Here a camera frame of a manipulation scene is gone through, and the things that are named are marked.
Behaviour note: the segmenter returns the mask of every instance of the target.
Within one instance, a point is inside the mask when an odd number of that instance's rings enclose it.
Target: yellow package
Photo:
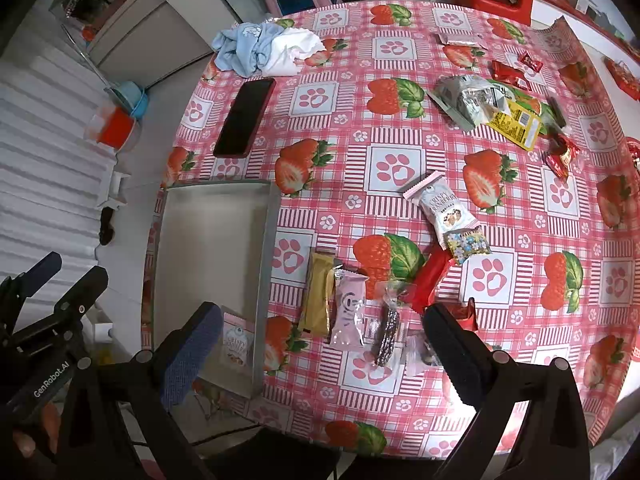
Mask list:
[[[329,335],[329,298],[334,294],[334,257],[311,253],[298,328],[314,336]]]
[[[511,117],[502,112],[496,112],[487,125],[499,134],[503,134],[511,142],[531,152],[538,140],[542,122],[536,114],[523,108],[516,101],[508,100],[508,105]]]

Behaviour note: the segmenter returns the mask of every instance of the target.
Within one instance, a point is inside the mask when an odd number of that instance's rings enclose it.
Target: white curtain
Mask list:
[[[97,263],[100,181],[111,148],[82,138],[105,98],[60,26],[38,0],[0,57],[0,280],[28,270],[49,251],[63,267],[27,300],[17,328],[53,304]]]

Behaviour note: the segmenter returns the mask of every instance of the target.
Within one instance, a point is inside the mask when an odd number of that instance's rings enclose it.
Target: red candy wrapper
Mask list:
[[[531,85],[529,81],[524,77],[524,72],[518,70],[509,65],[505,65],[495,59],[491,62],[491,67],[494,70],[494,79],[501,83],[507,83],[522,90],[528,90],[531,92]]]
[[[533,72],[540,72],[542,70],[542,61],[535,60],[531,57],[531,54],[526,50],[518,56],[518,61],[523,65],[527,65]]]
[[[542,154],[542,159],[556,177],[566,182],[569,178],[569,165],[572,162],[579,165],[582,160],[580,148],[561,134],[555,134],[551,143],[551,149]]]

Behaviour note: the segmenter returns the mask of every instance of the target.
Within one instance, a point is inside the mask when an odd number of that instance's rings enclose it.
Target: black cable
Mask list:
[[[190,444],[192,446],[199,446],[200,444],[210,442],[211,440],[214,440],[220,436],[227,436],[230,434],[239,433],[240,431],[254,430],[255,428],[260,428],[260,424],[254,424],[253,426],[247,426],[245,428],[236,428],[235,430],[223,431],[222,433],[217,433],[217,434],[208,436],[207,438],[203,438],[202,440],[196,440],[195,442],[190,442]],[[147,444],[146,442],[132,442],[132,444],[134,446],[149,447],[149,444]]]

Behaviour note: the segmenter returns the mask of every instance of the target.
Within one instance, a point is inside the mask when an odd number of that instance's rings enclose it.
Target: black phone screen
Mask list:
[[[246,156],[264,114],[275,80],[248,81],[240,87],[236,100],[213,149],[215,156]]]

